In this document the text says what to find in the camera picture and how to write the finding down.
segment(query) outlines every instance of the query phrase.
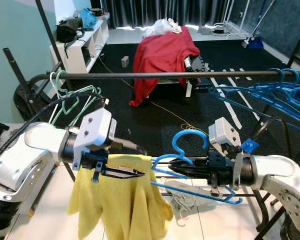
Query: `clothes hanger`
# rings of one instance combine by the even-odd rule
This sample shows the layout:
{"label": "clothes hanger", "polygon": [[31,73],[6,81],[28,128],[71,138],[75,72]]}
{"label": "clothes hanger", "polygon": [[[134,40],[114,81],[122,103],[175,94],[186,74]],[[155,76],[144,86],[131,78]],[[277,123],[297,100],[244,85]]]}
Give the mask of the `clothes hanger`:
{"label": "clothes hanger", "polygon": [[[202,148],[205,149],[205,150],[208,148],[208,146],[209,146],[208,136],[206,134],[204,134],[202,131],[199,131],[199,130],[196,130],[196,129],[182,130],[182,131],[178,132],[176,135],[174,135],[174,137],[172,138],[172,147],[173,147],[174,150],[176,150],[178,152],[178,154],[164,154],[164,155],[161,155],[161,156],[157,157],[156,159],[151,159],[154,162],[153,166],[152,166],[152,170],[160,172],[160,173],[169,174],[169,175],[172,175],[174,177],[181,178],[181,179],[188,179],[188,177],[185,176],[185,175],[178,174],[178,173],[175,173],[173,171],[166,171],[166,170],[162,170],[162,169],[157,168],[157,164],[159,163],[159,161],[162,160],[162,159],[166,159],[166,158],[178,158],[178,159],[184,160],[185,162],[189,163],[190,165],[194,165],[194,163],[189,158],[187,158],[185,156],[186,155],[185,151],[182,150],[177,144],[178,139],[181,136],[187,135],[187,134],[194,134],[194,135],[200,136],[203,139]],[[204,195],[204,194],[201,194],[201,193],[198,193],[198,192],[192,192],[192,191],[184,190],[184,189],[173,187],[173,186],[168,186],[168,185],[165,185],[165,184],[162,184],[162,183],[157,183],[155,181],[151,181],[151,184],[155,185],[155,186],[158,186],[158,187],[178,191],[178,192],[185,193],[185,194],[198,196],[198,197],[201,197],[201,198],[211,199],[211,200],[215,200],[215,201],[222,202],[222,203],[227,203],[227,204],[235,205],[235,204],[239,204],[239,203],[242,202],[241,197],[237,201],[230,200],[236,193],[233,190],[231,190],[228,186],[225,186],[225,189],[227,189],[229,191],[229,195],[226,198],[218,198],[218,197],[211,196],[211,195]]]}
{"label": "clothes hanger", "polygon": [[[74,93],[82,93],[82,92],[87,92],[87,91],[97,92],[98,94],[101,93],[101,89],[99,87],[95,88],[93,85],[85,86],[85,87],[83,87],[81,89],[78,89],[76,91],[68,91],[66,88],[61,88],[61,86],[60,86],[60,76],[62,74],[65,74],[65,73],[67,73],[67,72],[64,71],[64,70],[58,72],[56,74],[56,77],[55,77],[55,82],[52,80],[52,74],[55,74],[55,72],[52,72],[50,74],[50,82],[52,84],[53,89],[56,92],[56,95],[57,95],[58,99],[60,99],[60,98],[62,98],[64,96],[70,96],[70,95],[72,95]],[[95,96],[92,99],[91,99],[91,96],[89,96],[89,98],[87,99],[87,101],[84,104],[83,108],[81,109],[81,111],[79,112],[79,114],[72,120],[72,122],[69,124],[69,126],[73,126],[78,121],[78,119],[80,118],[80,116],[95,101],[95,99],[96,99]],[[76,102],[68,110],[66,110],[65,101],[63,101],[62,102],[62,108],[59,110],[59,112],[56,114],[56,116],[53,119],[53,116],[55,115],[55,112],[56,112],[56,110],[58,108],[58,105],[56,105],[55,108],[54,108],[54,110],[53,110],[53,113],[52,113],[52,115],[50,117],[49,123],[51,123],[52,125],[54,125],[62,112],[65,115],[68,115],[79,104],[79,102],[80,102],[80,99],[78,97],[76,97]]]}
{"label": "clothes hanger", "polygon": [[[300,75],[297,71],[291,68],[284,68],[280,70],[278,68],[270,68],[269,71],[275,71],[279,73],[279,82],[274,83],[264,83],[256,84],[248,88],[245,87],[232,87],[232,86],[222,86],[218,89],[225,89],[225,97],[220,96],[212,88],[209,92],[215,95],[218,99],[235,104],[238,107],[247,109],[244,105],[237,103],[229,99],[229,94],[233,92],[247,92],[251,96],[257,98],[258,100],[265,102],[268,105],[273,106],[284,114],[289,115],[295,120],[300,122],[300,101],[295,98],[298,91],[300,91]],[[294,73],[294,82],[285,82],[284,71],[289,71]],[[258,111],[249,109],[249,111],[260,114]]]}

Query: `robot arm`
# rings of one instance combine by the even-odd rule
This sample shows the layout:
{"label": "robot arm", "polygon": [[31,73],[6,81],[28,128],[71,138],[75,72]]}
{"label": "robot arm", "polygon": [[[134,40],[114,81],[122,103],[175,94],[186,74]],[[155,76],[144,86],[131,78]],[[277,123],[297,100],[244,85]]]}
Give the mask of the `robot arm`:
{"label": "robot arm", "polygon": [[279,155],[244,157],[239,134],[223,117],[209,127],[209,138],[216,151],[209,151],[207,158],[195,158],[194,166],[173,160],[169,168],[189,177],[207,179],[214,196],[219,194],[217,186],[236,189],[237,183],[265,190],[282,203],[300,231],[299,165]]}
{"label": "robot arm", "polygon": [[[128,146],[144,152],[137,145],[116,139],[116,121],[104,108],[86,115],[75,131],[57,129],[48,123],[34,123],[22,133],[16,144],[0,156],[0,237],[9,229],[10,221],[22,201],[31,192],[48,161],[72,163],[95,169],[92,181],[99,174],[113,178],[142,176],[129,168],[107,167],[111,146]],[[218,186],[251,186],[265,190],[283,204],[298,230],[300,230],[300,167],[284,156],[244,157],[239,134],[220,118],[209,127],[210,143],[216,151],[208,157],[194,159],[191,166],[179,159],[170,162],[169,168],[186,176],[207,179],[211,193],[218,196]]]}
{"label": "robot arm", "polygon": [[132,142],[115,138],[115,129],[116,120],[104,108],[86,115],[79,129],[58,129],[45,122],[31,124],[0,155],[0,238],[8,232],[12,217],[52,159],[72,163],[76,170],[79,166],[95,169],[94,182],[99,174],[120,179],[143,176],[134,169],[107,167],[112,145],[144,153]]}
{"label": "robot arm", "polygon": [[300,167],[291,159],[278,156],[250,158],[254,183],[253,190],[265,190],[274,195],[300,231]]}

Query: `white tape line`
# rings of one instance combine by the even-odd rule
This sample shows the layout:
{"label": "white tape line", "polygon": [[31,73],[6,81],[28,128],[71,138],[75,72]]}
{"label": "white tape line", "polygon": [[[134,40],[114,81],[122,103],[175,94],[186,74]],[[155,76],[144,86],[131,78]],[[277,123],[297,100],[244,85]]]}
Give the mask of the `white tape line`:
{"label": "white tape line", "polygon": [[[212,84],[214,85],[214,87],[219,87],[219,85],[218,85],[218,83],[216,82],[216,80],[215,80],[214,77],[211,77],[210,79],[211,79],[211,82],[212,82]],[[221,96],[221,97],[225,97],[225,94],[224,94],[224,92],[223,92],[221,89],[218,89],[218,88],[217,88],[217,91],[218,91],[218,93],[220,93],[220,96]],[[228,111],[229,111],[229,113],[230,113],[230,115],[231,115],[231,117],[232,117],[232,120],[234,121],[234,124],[236,125],[236,127],[237,127],[238,129],[241,129],[241,128],[242,128],[242,125],[241,125],[241,123],[240,123],[240,121],[239,121],[239,119],[238,119],[238,117],[237,117],[237,115],[236,115],[234,109],[232,108],[232,106],[230,105],[229,102],[227,102],[227,101],[223,101],[223,102],[224,102],[226,108],[228,109]]]}
{"label": "white tape line", "polygon": [[[229,68],[229,69],[230,69],[231,72],[234,72],[234,71],[235,71],[233,68]],[[240,77],[237,77],[237,76],[235,77],[236,80],[239,79],[239,78],[240,78]]]}
{"label": "white tape line", "polygon": [[[228,80],[232,84],[232,86],[234,86],[234,87],[237,86],[236,83],[233,81],[233,79],[231,77],[228,77]],[[244,101],[244,103],[247,105],[247,107],[253,110],[252,106],[250,105],[250,103],[248,102],[248,100],[245,98],[245,96],[242,94],[242,92],[238,91],[237,93],[240,95],[240,97],[242,98],[242,100]],[[259,121],[260,117],[254,111],[252,113],[255,116],[256,120]]]}
{"label": "white tape line", "polygon": [[252,78],[249,77],[249,76],[246,76],[245,78],[246,78],[247,80],[250,80],[250,81],[252,80]]}

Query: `yellow cable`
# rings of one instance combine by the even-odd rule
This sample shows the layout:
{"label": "yellow cable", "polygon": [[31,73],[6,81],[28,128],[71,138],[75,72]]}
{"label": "yellow cable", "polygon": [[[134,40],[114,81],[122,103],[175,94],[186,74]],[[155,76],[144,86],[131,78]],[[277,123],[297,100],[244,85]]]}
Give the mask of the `yellow cable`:
{"label": "yellow cable", "polygon": [[[105,63],[101,60],[100,57],[99,57],[99,59],[100,59],[100,62],[102,63],[102,65],[103,65],[110,73],[113,74],[113,72],[105,65]],[[132,89],[134,88],[133,86],[131,86],[128,82],[126,82],[126,81],[123,80],[122,78],[121,78],[121,80],[122,80],[125,84],[127,84],[130,88],[132,88]],[[155,105],[155,106],[157,106],[157,107],[159,107],[159,108],[161,108],[161,109],[167,111],[168,113],[171,113],[172,115],[176,116],[178,119],[184,121],[185,123],[183,123],[183,124],[180,125],[180,127],[181,127],[182,129],[185,129],[185,130],[187,130],[187,129],[195,129],[195,130],[199,130],[199,131],[203,132],[204,134],[206,134],[206,135],[209,137],[209,134],[208,134],[208,133],[206,133],[205,131],[201,130],[200,128],[197,128],[197,127],[191,125],[190,123],[188,123],[186,120],[184,120],[183,118],[181,118],[180,116],[178,116],[178,115],[175,114],[174,112],[169,111],[168,109],[164,108],[163,106],[160,106],[160,105],[156,104],[156,103],[153,102],[153,101],[149,101],[149,102],[152,103],[153,105]]]}

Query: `white plastic bag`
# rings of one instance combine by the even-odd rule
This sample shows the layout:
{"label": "white plastic bag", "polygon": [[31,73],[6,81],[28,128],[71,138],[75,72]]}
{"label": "white plastic bag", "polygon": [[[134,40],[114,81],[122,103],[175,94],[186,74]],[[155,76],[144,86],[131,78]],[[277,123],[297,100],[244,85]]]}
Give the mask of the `white plastic bag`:
{"label": "white plastic bag", "polygon": [[167,19],[159,19],[155,21],[153,26],[149,27],[143,36],[149,37],[149,36],[154,36],[154,35],[163,35],[167,32],[173,32],[174,28],[169,24]]}

